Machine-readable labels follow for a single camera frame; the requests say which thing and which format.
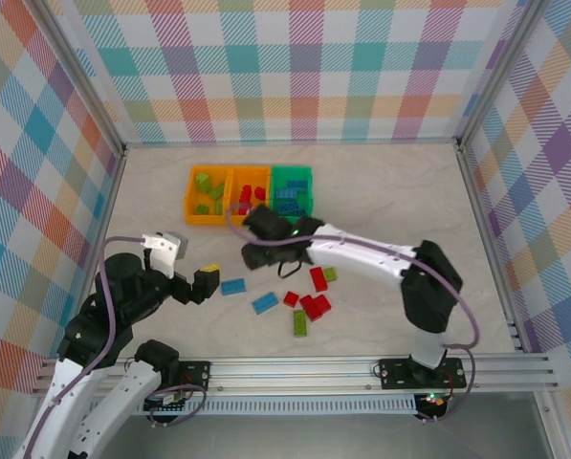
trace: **cable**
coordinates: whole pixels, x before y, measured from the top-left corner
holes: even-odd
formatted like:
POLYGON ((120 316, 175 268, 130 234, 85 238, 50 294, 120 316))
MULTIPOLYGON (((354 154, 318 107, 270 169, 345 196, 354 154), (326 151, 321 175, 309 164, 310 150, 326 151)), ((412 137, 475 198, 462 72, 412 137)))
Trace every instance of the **cable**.
POLYGON ((174 386, 169 387, 167 389, 156 390, 155 392, 149 394, 147 399, 149 397, 153 397, 155 395, 165 394, 165 393, 173 392, 175 390, 180 390, 180 389, 199 390, 200 392, 202 392, 202 402, 200 402, 198 404, 198 406, 193 411, 191 411, 189 414, 186 414, 185 416, 180 416, 177 419, 175 419, 174 421, 172 421, 171 423, 158 423, 155 419, 153 419, 153 412, 157 409, 157 408, 153 408, 152 410, 149 411, 149 420, 151 421, 152 426, 160 426, 160 427, 164 427, 164 428, 177 426, 178 424, 182 424, 185 421, 190 420, 191 418, 193 418, 198 413, 198 411, 200 411, 202 408, 204 408, 205 402, 207 401, 207 390, 203 386, 195 385, 195 384, 174 385, 174 386))
POLYGON ((73 389, 73 387, 75 387, 75 385, 77 385, 77 383, 79 381, 81 381, 83 378, 85 378, 87 375, 89 375, 94 370, 94 368, 96 368, 98 366, 98 364, 102 361, 102 359, 104 359, 104 357, 109 353, 109 351, 111 350, 111 347, 113 347, 113 342, 115 341, 117 323, 116 323, 116 319, 115 319, 115 306, 113 305, 113 298, 111 297, 111 291, 108 288, 109 284, 108 284, 108 279, 106 277, 106 266, 104 264, 104 252, 105 252, 106 246, 108 246, 111 242, 116 242, 116 241, 139 242, 139 243, 141 243, 141 242, 144 242, 144 238, 127 237, 127 236, 113 236, 113 237, 109 237, 109 238, 105 239, 104 242, 102 243, 102 247, 100 248, 99 262, 98 263, 99 263, 100 281, 102 282, 102 286, 106 286, 106 288, 103 288, 103 291, 104 291, 104 299, 106 300, 106 311, 107 311, 108 318, 109 318, 109 337, 108 337, 108 340, 106 341, 104 348, 97 355, 97 357, 89 365, 87 365, 85 368, 83 368, 83 371, 81 371, 77 375, 76 378, 74 378, 72 381, 70 381, 68 383, 68 385, 66 387, 64 387, 52 399, 51 404, 49 404, 49 406, 47 406, 45 411, 43 411, 43 414, 41 415, 40 419, 36 423, 36 427, 34 428, 34 432, 31 435, 30 440, 28 441, 28 445, 26 446, 26 451, 24 452, 23 459, 31 459, 32 458, 33 448, 34 448, 34 445, 36 444, 36 441, 38 440, 38 435, 40 434, 42 428, 45 426, 45 423, 47 422, 47 419, 49 418, 49 415, 52 413, 54 408, 58 404, 60 404, 60 402, 62 401, 64 396, 68 392, 70 392, 73 389))
MULTIPOLYGON (((250 234, 246 233, 244 230, 240 229, 239 227, 235 226, 234 223, 232 222, 231 212, 233 209, 239 208, 239 207, 250 208, 251 206, 249 204, 240 204, 240 203, 232 204, 226 210, 226 221, 228 222, 228 226, 234 232, 234 234, 236 234, 238 237, 240 237, 241 239, 245 239, 246 241, 248 241, 252 244, 255 244, 256 246, 278 247, 278 246, 285 246, 288 244, 294 244, 296 242, 308 242, 308 241, 318 241, 318 240, 319 241, 335 241, 335 242, 340 242, 340 243, 354 244, 356 246, 366 247, 367 249, 371 249, 373 251, 380 251, 382 253, 386 253, 389 256, 395 256, 397 258, 403 259, 406 262, 408 262, 408 263, 416 266, 417 268, 425 271, 426 273, 431 275, 433 278, 435 278, 438 282, 440 282, 440 284, 445 289, 447 289, 447 291, 453 296, 453 298, 455 298, 455 300, 457 300, 459 305, 462 307, 462 309, 464 310, 464 313, 466 313, 466 316, 468 317, 468 319, 470 321, 470 324, 472 326, 472 331, 473 331, 472 342, 470 342, 469 344, 464 344, 464 343, 459 343, 459 342, 454 342, 451 344, 443 344, 443 346, 447 349, 453 349, 453 350, 454 349, 460 349, 460 350, 466 352, 468 354, 468 356, 470 357, 472 369, 471 369, 471 374, 470 374, 470 380, 468 381, 468 386, 466 387, 466 391, 462 395, 460 402, 440 419, 441 420, 448 419, 454 413, 459 411, 459 409, 461 409, 461 406, 464 404, 464 402, 466 401, 466 399, 470 395, 470 392, 472 391, 472 387, 474 386, 474 379, 476 377, 476 362, 474 360, 474 356, 472 355, 471 349, 473 349, 474 346, 476 346, 476 344, 478 344, 478 341, 480 340, 480 330, 478 328, 478 322, 476 321, 476 317, 474 317, 472 309, 470 309, 470 306, 468 306, 468 303, 466 303, 466 300, 459 294, 459 292, 457 292, 457 290, 448 282, 447 279, 445 279, 440 273, 435 271, 431 266, 428 266, 427 264, 423 263, 422 261, 417 260, 416 258, 412 258, 412 257, 410 257, 404 253, 394 251, 393 249, 390 249, 388 247, 380 246, 378 244, 373 244, 373 243, 367 242, 367 241, 362 241, 362 240, 356 239, 354 237, 349 237, 349 236, 341 237, 341 236, 336 236, 336 235, 332 236, 332 235, 327 235, 327 234, 313 234, 311 236, 291 237, 289 239, 282 239, 282 240, 278 240, 278 241, 264 241, 262 239, 257 239, 255 237, 251 236, 250 234)), ((427 418, 427 420, 429 420, 430 422, 434 422, 434 420, 431 419, 430 417, 428 417, 427 415, 424 415, 423 413, 419 413, 419 414, 420 414, 420 416, 427 418)))

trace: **green brick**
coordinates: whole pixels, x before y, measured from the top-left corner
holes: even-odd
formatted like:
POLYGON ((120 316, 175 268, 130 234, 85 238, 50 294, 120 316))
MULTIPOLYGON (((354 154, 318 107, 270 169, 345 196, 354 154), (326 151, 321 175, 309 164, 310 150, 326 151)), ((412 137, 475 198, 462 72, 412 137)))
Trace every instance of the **green brick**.
POLYGON ((225 187, 226 184, 219 184, 209 193, 210 199, 212 199, 213 201, 217 201, 219 198, 221 198, 224 195, 225 187))
POLYGON ((209 206, 199 204, 196 208, 196 215, 209 215, 209 206))
POLYGON ((328 282, 334 282, 337 279, 336 269, 331 266, 329 268, 323 268, 323 276, 328 282))
POLYGON ((196 186, 198 186, 201 193, 210 193, 210 176, 205 172, 200 172, 196 175, 196 186))
POLYGON ((304 311, 294 311, 294 336, 306 336, 306 313, 304 311))

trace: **red block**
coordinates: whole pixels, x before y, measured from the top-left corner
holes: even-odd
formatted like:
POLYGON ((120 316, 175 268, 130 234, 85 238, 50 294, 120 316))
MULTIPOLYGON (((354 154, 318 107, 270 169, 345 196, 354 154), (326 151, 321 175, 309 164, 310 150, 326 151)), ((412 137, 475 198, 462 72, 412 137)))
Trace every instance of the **red block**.
POLYGON ((322 268, 311 268, 311 277, 313 278, 313 283, 315 284, 315 290, 317 292, 327 290, 327 281, 325 280, 325 275, 323 275, 322 268))
POLYGON ((260 201, 266 200, 266 188, 262 188, 261 186, 257 186, 255 188, 255 199, 259 199, 260 201))
POLYGON ((243 191, 240 193, 240 200, 249 203, 251 201, 251 185, 244 185, 243 191))
POLYGON ((292 308, 295 308, 298 298, 300 298, 300 295, 295 294, 294 292, 288 292, 285 295, 285 298, 283 298, 283 302, 286 305, 291 306, 292 308))
POLYGON ((322 316, 332 309, 332 305, 327 300, 325 295, 319 295, 317 298, 314 299, 314 301, 315 305, 319 309, 319 312, 321 313, 322 316))
POLYGON ((302 305, 302 308, 304 308, 304 311, 306 311, 306 316, 311 319, 311 322, 314 322, 321 317, 321 311, 310 295, 302 297, 300 299, 300 304, 302 305))

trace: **orange tray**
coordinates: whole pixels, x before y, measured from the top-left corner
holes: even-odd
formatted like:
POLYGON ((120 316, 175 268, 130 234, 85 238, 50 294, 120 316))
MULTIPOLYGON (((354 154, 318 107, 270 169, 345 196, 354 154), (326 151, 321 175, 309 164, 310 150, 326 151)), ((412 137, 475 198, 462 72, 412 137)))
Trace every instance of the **orange tray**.
MULTIPOLYGON (((183 201, 183 211, 186 215, 188 225, 226 225, 226 210, 232 204, 238 203, 240 193, 244 185, 252 187, 253 207, 259 204, 268 205, 270 200, 270 181, 271 167, 269 165, 210 165, 197 164, 191 168, 189 172, 189 180, 187 182, 186 198, 183 201), (196 186, 196 175, 205 172, 210 177, 211 188, 216 188, 220 184, 225 184, 224 195, 222 201, 223 214, 215 214, 215 203, 210 196, 203 194, 196 186), (255 199, 255 188, 261 186, 266 189, 266 199, 260 201, 255 199), (196 214, 198 205, 204 204, 209 207, 208 215, 196 214)), ((235 225, 242 225, 244 215, 238 215, 235 210, 231 220, 235 225)))

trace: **building block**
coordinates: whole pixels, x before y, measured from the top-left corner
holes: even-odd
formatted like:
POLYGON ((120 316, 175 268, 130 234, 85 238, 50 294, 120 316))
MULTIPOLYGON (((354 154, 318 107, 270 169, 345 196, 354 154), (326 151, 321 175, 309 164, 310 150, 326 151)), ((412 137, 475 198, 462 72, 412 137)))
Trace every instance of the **building block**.
POLYGON ((224 195, 224 189, 226 188, 226 184, 219 184, 216 188, 214 188, 210 193, 210 199, 213 201, 217 201, 224 195))
POLYGON ((322 316, 332 309, 332 305, 327 300, 325 295, 319 295, 317 298, 314 298, 314 301, 317 309, 319 309, 319 312, 322 316))
POLYGON ((315 304, 315 301, 311 298, 310 295, 303 296, 300 299, 300 304, 302 305, 302 308, 304 308, 304 311, 306 312, 308 318, 311 319, 311 322, 314 322, 315 320, 321 317, 321 311, 319 310, 317 304, 315 304))
POLYGON ((276 297, 274 292, 270 292, 269 294, 258 298, 256 301, 252 303, 253 308, 255 309, 255 313, 258 315, 265 313, 266 311, 276 306, 277 304, 278 304, 278 298, 276 297))
POLYGON ((328 268, 323 268, 323 276, 325 277, 326 281, 334 282, 337 279, 336 268, 334 268, 333 266, 330 266, 328 268))
POLYGON ((305 180, 288 180, 287 187, 299 190, 306 190, 308 189, 308 182, 306 182, 305 180))
POLYGON ((262 188, 261 186, 256 186, 255 199, 259 199, 260 201, 266 201, 266 188, 262 188))
POLYGON ((282 188, 276 191, 276 199, 296 199, 297 189, 282 188))
POLYGON ((291 306, 292 308, 296 307, 297 299, 300 298, 300 295, 295 294, 294 292, 288 292, 285 297, 283 298, 283 302, 291 306))
POLYGON ((243 190, 240 193, 240 201, 243 203, 250 203, 251 202, 251 185, 244 185, 243 190))
POLYGON ((196 208, 196 215, 209 215, 209 206, 199 204, 196 208))
POLYGON ((221 295, 223 296, 242 294, 243 292, 247 292, 245 279, 226 280, 221 283, 221 295))
POLYGON ((299 206, 296 201, 291 201, 289 203, 279 204, 276 206, 278 213, 287 213, 294 210, 299 210, 299 206))
POLYGON ((306 336, 306 313, 294 311, 294 336, 297 338, 306 336))
POLYGON ((315 284, 316 292, 323 292, 327 290, 327 281, 323 275, 323 270, 319 266, 311 268, 311 278, 315 284))
POLYGON ((210 176, 206 172, 200 172, 196 175, 196 186, 201 193, 208 194, 210 192, 210 176))

